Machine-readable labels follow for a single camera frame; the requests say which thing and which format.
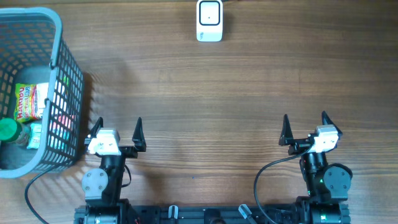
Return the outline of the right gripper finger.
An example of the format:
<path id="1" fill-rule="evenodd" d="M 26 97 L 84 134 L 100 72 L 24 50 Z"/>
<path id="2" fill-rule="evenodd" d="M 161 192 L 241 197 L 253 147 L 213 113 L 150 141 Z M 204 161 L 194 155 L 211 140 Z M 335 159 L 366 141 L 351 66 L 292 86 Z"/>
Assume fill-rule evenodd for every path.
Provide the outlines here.
<path id="1" fill-rule="evenodd" d="M 326 111 L 322 111 L 322 124 L 323 125 L 333 125 L 339 136 L 343 135 L 343 132 L 339 129 L 339 127 L 330 119 Z"/>
<path id="2" fill-rule="evenodd" d="M 287 114 L 284 115 L 279 142 L 294 142 L 290 121 Z"/>

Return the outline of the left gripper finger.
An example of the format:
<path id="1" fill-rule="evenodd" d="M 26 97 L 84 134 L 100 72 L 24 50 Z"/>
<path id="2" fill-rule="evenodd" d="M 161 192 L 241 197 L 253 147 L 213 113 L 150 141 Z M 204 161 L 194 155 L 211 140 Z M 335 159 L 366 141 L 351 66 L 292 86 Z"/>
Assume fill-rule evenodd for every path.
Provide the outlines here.
<path id="1" fill-rule="evenodd" d="M 132 141 L 134 143 L 134 147 L 146 147 L 146 140 L 144 137 L 141 117 L 139 117 L 137 120 L 134 134 L 132 136 Z"/>
<path id="2" fill-rule="evenodd" d="M 90 137 L 91 138 L 95 138 L 97 132 L 103 127 L 103 118 L 99 117 L 96 121 L 96 123 L 94 124 L 94 126 L 91 128 L 90 130 Z"/>

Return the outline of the red pink candy box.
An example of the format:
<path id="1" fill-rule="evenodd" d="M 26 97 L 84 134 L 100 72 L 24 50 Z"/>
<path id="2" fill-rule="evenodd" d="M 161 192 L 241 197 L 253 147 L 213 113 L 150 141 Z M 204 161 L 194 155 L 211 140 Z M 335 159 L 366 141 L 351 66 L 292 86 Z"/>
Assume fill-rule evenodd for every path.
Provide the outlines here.
<path id="1" fill-rule="evenodd" d="M 54 131 L 60 131 L 61 129 L 67 131 L 73 131 L 75 124 L 75 115 L 58 115 L 54 117 L 54 121 L 52 121 L 52 129 Z"/>

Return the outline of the teal tissue pack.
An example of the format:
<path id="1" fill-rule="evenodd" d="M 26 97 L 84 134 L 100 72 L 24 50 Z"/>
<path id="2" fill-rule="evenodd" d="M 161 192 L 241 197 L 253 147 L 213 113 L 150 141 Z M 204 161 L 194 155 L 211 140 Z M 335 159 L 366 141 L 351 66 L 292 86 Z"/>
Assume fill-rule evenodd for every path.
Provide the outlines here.
<path id="1" fill-rule="evenodd" d="M 28 149 L 38 149 L 40 147 L 42 124 L 31 123 L 30 124 L 30 137 L 27 145 Z"/>

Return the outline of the Haribo gummy candy bag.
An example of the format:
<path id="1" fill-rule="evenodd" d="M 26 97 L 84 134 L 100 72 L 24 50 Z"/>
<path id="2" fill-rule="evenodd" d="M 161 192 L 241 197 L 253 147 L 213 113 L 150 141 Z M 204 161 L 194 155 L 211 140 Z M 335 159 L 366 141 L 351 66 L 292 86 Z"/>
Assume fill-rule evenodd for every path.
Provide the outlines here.
<path id="1" fill-rule="evenodd" d="M 14 119 L 20 123 L 42 119 L 48 88 L 48 83 L 17 83 Z"/>

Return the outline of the green lid jar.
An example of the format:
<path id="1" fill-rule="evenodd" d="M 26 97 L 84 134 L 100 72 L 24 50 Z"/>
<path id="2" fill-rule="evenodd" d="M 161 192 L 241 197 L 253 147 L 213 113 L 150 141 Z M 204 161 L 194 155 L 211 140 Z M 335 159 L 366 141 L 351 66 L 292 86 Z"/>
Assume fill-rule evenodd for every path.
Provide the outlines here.
<path id="1" fill-rule="evenodd" d="M 11 118 L 1 120 L 1 141 L 26 146 L 30 138 L 30 127 Z"/>

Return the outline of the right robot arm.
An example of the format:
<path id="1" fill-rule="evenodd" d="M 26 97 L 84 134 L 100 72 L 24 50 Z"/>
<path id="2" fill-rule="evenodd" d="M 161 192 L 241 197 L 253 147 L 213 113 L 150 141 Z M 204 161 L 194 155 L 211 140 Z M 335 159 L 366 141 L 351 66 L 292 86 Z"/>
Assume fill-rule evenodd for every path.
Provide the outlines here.
<path id="1" fill-rule="evenodd" d="M 284 115 L 279 145 L 288 146 L 290 156 L 299 156 L 300 170 L 308 195 L 297 197 L 293 211 L 293 223 L 351 222 L 345 201 L 351 187 L 353 173 L 340 163 L 330 164 L 326 154 L 337 148 L 342 131 L 326 112 L 322 112 L 322 124 L 306 138 L 294 138 L 289 117 Z"/>

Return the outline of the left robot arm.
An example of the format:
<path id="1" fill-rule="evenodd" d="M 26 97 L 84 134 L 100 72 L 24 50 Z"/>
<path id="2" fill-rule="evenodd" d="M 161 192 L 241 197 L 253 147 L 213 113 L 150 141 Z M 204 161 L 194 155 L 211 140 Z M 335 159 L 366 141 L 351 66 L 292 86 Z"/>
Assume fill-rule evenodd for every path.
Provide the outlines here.
<path id="1" fill-rule="evenodd" d="M 103 118 L 98 118 L 84 140 L 86 150 L 101 158 L 98 168 L 86 172 L 81 181 L 85 193 L 85 206 L 75 210 L 75 223 L 140 223 L 137 212 L 128 199 L 121 198 L 125 172 L 130 174 L 126 159 L 136 159 L 146 151 L 146 140 L 139 118 L 132 135 L 132 146 L 120 146 L 116 129 L 105 128 Z"/>

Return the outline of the white barcode scanner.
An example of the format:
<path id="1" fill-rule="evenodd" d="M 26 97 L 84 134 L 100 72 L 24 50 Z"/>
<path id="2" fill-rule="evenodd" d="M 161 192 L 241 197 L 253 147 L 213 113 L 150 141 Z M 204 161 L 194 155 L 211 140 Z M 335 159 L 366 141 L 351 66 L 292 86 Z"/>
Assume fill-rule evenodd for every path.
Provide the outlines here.
<path id="1" fill-rule="evenodd" d="M 197 1 L 196 21 L 197 41 L 221 41 L 223 38 L 223 2 L 220 0 Z"/>

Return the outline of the grey plastic mesh basket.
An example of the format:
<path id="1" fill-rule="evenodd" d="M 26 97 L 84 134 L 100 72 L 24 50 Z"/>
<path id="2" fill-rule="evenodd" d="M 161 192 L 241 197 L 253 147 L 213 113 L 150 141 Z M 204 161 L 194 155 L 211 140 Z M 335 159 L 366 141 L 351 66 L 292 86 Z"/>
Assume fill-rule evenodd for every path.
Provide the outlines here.
<path id="1" fill-rule="evenodd" d="M 79 158 L 83 72 L 63 39 L 60 16 L 46 7 L 1 9 L 1 117 L 14 118 L 17 83 L 48 83 L 40 147 L 1 143 L 1 178 L 52 168 L 61 172 Z M 75 115 L 73 131 L 54 131 L 58 115 Z"/>

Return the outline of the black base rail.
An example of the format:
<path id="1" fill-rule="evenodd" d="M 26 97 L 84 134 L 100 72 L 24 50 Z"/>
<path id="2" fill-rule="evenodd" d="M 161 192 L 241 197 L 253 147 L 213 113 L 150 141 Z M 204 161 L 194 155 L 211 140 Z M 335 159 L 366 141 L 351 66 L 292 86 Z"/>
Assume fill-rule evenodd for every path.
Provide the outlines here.
<path id="1" fill-rule="evenodd" d="M 266 205 L 258 207 L 129 206 L 75 210 L 74 223 L 336 223 L 349 224 L 349 208 L 340 205 Z"/>

